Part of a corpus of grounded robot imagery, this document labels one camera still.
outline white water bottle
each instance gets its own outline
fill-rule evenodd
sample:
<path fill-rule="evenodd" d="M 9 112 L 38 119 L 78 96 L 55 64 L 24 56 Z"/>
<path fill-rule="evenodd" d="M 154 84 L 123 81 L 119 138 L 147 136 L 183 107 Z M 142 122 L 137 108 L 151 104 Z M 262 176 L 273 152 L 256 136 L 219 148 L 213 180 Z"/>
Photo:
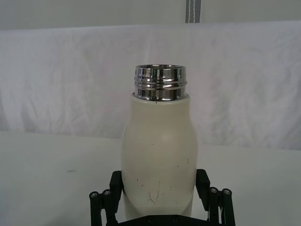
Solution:
<path fill-rule="evenodd" d="M 126 217 L 191 215 L 198 145 L 186 70 L 140 65 L 121 156 Z"/>

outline scratch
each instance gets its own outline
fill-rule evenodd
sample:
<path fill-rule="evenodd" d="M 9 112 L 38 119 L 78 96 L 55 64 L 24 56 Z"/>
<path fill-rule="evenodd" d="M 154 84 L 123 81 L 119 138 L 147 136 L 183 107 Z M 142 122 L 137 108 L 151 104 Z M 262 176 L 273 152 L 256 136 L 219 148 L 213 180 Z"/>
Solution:
<path fill-rule="evenodd" d="M 151 193 L 149 194 L 149 196 L 150 196 L 150 200 L 151 200 L 153 203 L 155 203 L 155 202 L 153 201 L 153 199 L 151 198 Z"/>
<path fill-rule="evenodd" d="M 158 184 L 158 192 L 157 192 L 157 197 L 156 197 L 156 199 L 158 199 L 158 197 L 159 197 L 160 183 L 161 183 L 161 181 L 159 181 L 159 184 Z"/>
<path fill-rule="evenodd" d="M 123 136 L 125 136 L 125 135 L 126 135 L 126 132 L 127 132 L 127 126 L 126 126 L 126 129 L 124 130 L 124 134 L 123 134 Z"/>

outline screw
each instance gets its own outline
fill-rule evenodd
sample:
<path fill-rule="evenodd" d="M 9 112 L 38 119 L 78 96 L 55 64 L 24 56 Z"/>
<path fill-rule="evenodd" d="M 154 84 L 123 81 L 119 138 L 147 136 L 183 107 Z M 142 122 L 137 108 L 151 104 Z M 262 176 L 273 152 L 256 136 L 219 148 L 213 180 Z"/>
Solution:
<path fill-rule="evenodd" d="M 94 197 L 96 197 L 97 195 L 98 195 L 97 192 L 93 192 L 93 193 L 90 194 L 90 197 L 91 197 L 91 198 L 94 198 Z"/>
<path fill-rule="evenodd" d="M 225 190 L 224 190 L 224 194 L 231 194 L 231 191 L 228 190 L 228 189 L 225 189 Z"/>
<path fill-rule="evenodd" d="M 153 221 L 153 217 L 149 217 L 148 222 L 152 222 Z"/>
<path fill-rule="evenodd" d="M 210 188 L 210 191 L 211 191 L 212 193 L 217 193 L 217 189 L 216 189 L 215 187 Z"/>
<path fill-rule="evenodd" d="M 173 221 L 174 222 L 178 222 L 179 221 L 179 217 L 178 216 L 173 216 Z"/>
<path fill-rule="evenodd" d="M 109 195 L 109 194 L 111 194 L 111 192 L 110 192 L 109 190 L 106 190 L 106 191 L 104 191 L 103 194 L 104 194 L 104 195 Z"/>

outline stainless steel bottle neck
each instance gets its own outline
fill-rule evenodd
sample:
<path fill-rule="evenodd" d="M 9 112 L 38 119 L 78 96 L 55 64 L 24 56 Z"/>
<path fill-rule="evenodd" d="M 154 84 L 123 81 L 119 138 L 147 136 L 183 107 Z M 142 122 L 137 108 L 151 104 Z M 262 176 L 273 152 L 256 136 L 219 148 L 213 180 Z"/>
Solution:
<path fill-rule="evenodd" d="M 186 97 L 186 68 L 179 65 L 139 65 L 135 71 L 134 96 L 150 101 Z"/>

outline white cloth backdrop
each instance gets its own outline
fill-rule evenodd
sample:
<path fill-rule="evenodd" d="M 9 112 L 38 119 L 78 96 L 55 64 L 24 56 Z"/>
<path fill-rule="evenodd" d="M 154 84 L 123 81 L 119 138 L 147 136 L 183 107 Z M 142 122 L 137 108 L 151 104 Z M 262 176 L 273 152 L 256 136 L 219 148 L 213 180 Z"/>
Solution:
<path fill-rule="evenodd" d="M 301 150 L 301 22 L 0 31 L 0 130 L 121 137 L 139 64 L 187 67 L 202 143 Z"/>

